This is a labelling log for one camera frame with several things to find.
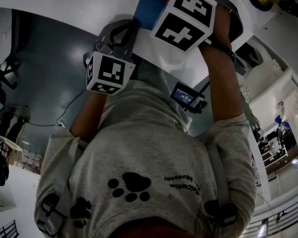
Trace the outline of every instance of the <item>gray t-shirt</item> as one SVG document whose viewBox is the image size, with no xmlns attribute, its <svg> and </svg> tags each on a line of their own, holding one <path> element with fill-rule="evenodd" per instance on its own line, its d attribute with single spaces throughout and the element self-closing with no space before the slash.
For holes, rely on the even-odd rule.
<svg viewBox="0 0 298 238">
<path fill-rule="evenodd" d="M 160 217 L 199 237 L 238 237 L 255 207 L 255 181 L 244 115 L 216 122 L 202 138 L 185 131 L 187 118 L 169 96 L 131 81 L 108 99 L 100 130 L 72 169 L 69 217 L 61 237 L 108 238 L 132 220 Z M 49 141 L 37 191 L 53 191 L 68 131 Z M 238 209 L 225 234 L 214 219 L 217 186 L 207 148 L 216 144 L 226 173 L 230 202 Z"/>
</svg>

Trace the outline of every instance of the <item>hand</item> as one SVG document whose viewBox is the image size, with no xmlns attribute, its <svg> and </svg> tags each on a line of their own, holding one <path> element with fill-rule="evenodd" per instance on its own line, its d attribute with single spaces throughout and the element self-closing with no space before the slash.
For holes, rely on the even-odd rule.
<svg viewBox="0 0 298 238">
<path fill-rule="evenodd" d="M 232 49 L 229 40 L 230 14 L 229 9 L 222 6 L 216 6 L 215 22 L 213 33 L 216 39 L 222 44 Z"/>
</svg>

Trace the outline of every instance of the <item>black cable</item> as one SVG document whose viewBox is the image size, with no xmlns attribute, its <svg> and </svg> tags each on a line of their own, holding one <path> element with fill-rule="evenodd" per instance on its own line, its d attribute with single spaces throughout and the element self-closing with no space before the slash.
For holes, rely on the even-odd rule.
<svg viewBox="0 0 298 238">
<path fill-rule="evenodd" d="M 64 110 L 64 112 L 63 112 L 63 114 L 59 117 L 59 118 L 57 118 L 56 119 L 56 123 L 54 123 L 54 124 L 48 124 L 48 125 L 42 125 L 42 124 L 35 124 L 35 123 L 31 123 L 31 122 L 27 122 L 28 124 L 31 124 L 31 125 L 34 125 L 34 126 L 37 126 L 37 127 L 51 127 L 51 126 L 56 126 L 56 127 L 60 127 L 61 125 L 60 124 L 57 124 L 58 123 L 58 120 L 59 119 L 61 119 L 64 115 L 65 115 L 65 113 L 66 113 L 66 111 L 67 111 L 67 109 L 69 108 L 69 106 L 78 98 L 78 97 L 80 97 L 84 92 L 86 91 L 86 89 L 84 89 L 81 93 L 79 93 L 67 106 L 66 106 L 66 108 L 65 108 L 65 110 Z"/>
<path fill-rule="evenodd" d="M 186 110 L 193 103 L 193 101 L 195 101 L 206 90 L 208 85 L 209 85 L 209 81 L 204 85 L 204 87 L 199 91 L 199 93 L 193 99 L 191 99 L 191 101 L 187 104 L 186 108 L 184 109 L 184 112 L 186 112 Z"/>
</svg>

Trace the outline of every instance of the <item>gray floor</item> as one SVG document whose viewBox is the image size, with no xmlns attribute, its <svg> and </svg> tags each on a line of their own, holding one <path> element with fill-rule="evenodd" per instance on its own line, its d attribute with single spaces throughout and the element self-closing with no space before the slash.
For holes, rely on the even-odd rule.
<svg viewBox="0 0 298 238">
<path fill-rule="evenodd" d="M 36 124 L 53 124 L 63 113 L 67 104 L 85 89 L 86 70 L 82 57 L 92 50 L 96 37 L 67 24 L 34 16 L 30 39 L 26 47 L 17 54 L 22 61 L 18 73 L 20 83 L 12 91 L 4 87 L 7 103 L 27 105 L 30 121 Z M 177 79 L 166 73 L 168 86 L 174 89 Z M 208 81 L 204 79 L 194 89 L 199 91 Z M 70 127 L 88 92 L 79 97 L 61 119 Z M 208 129 L 212 122 L 209 87 L 204 92 L 208 106 L 193 118 L 189 133 L 198 135 Z M 37 127 L 27 124 L 23 135 L 33 146 L 30 151 L 43 155 L 49 136 L 56 126 Z"/>
</svg>

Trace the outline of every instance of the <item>person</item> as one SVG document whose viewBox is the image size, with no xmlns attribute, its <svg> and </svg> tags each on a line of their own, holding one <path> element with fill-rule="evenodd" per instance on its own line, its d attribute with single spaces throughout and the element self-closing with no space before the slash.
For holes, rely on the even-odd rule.
<svg viewBox="0 0 298 238">
<path fill-rule="evenodd" d="M 230 14 L 223 6 L 216 10 L 214 34 L 231 49 Z M 37 190 L 38 226 L 45 223 L 42 201 L 64 165 L 63 148 L 77 142 L 88 145 L 69 175 L 71 206 L 58 237 L 239 237 L 255 207 L 248 122 L 230 56 L 206 43 L 199 49 L 209 70 L 212 128 L 196 138 L 185 133 L 189 118 L 144 61 L 139 74 L 145 76 L 114 96 L 90 92 L 70 131 L 50 138 Z M 218 216 L 225 213 L 210 161 L 214 146 L 236 208 L 227 226 Z"/>
</svg>

